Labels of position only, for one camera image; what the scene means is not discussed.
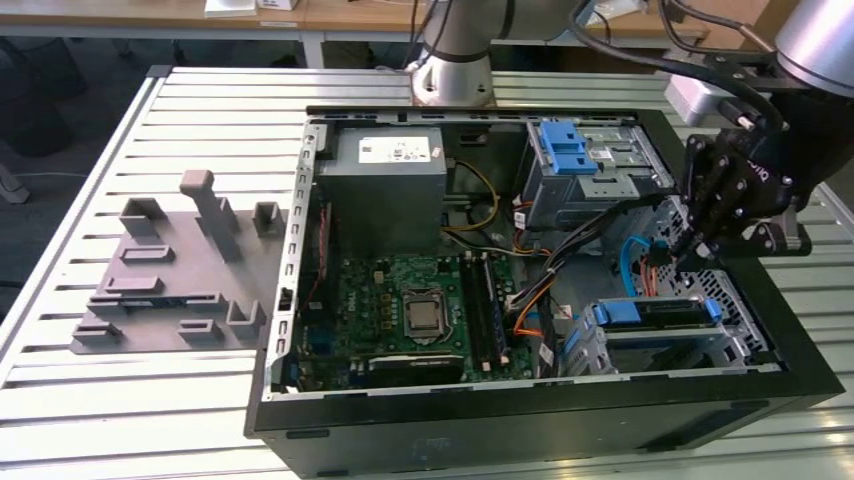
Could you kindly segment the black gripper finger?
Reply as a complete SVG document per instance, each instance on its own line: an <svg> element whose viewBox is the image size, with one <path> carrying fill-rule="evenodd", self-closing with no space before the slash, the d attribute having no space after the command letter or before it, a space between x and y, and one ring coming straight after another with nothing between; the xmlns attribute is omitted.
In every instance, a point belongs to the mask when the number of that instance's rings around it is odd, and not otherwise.
<svg viewBox="0 0 854 480"><path fill-rule="evenodd" d="M707 135L691 135L686 144L685 176L681 184L686 226L671 247L678 271L707 267L715 237L723 225L722 190L733 162L726 150Z"/></svg>
<svg viewBox="0 0 854 480"><path fill-rule="evenodd" d="M719 235L706 245L717 258L803 257L813 252L806 228L797 221L762 221L749 235Z"/></svg>

